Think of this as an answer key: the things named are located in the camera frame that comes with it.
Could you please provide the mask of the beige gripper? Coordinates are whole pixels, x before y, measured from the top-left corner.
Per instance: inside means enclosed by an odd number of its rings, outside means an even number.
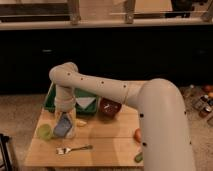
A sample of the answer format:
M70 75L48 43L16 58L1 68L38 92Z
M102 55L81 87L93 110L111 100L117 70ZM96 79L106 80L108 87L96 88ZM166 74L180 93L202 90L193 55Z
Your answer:
M76 110L69 112L55 111L53 134L57 138L72 139L76 132Z

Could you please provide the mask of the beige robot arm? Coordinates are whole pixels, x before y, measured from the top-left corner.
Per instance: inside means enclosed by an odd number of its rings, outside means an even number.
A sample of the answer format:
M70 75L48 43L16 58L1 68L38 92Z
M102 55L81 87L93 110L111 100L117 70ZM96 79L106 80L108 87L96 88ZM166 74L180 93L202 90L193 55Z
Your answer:
M71 109L75 88L134 108L142 133L144 171L196 171L184 99L172 82L83 75L72 62L53 67L49 78L56 85L55 107L61 112Z

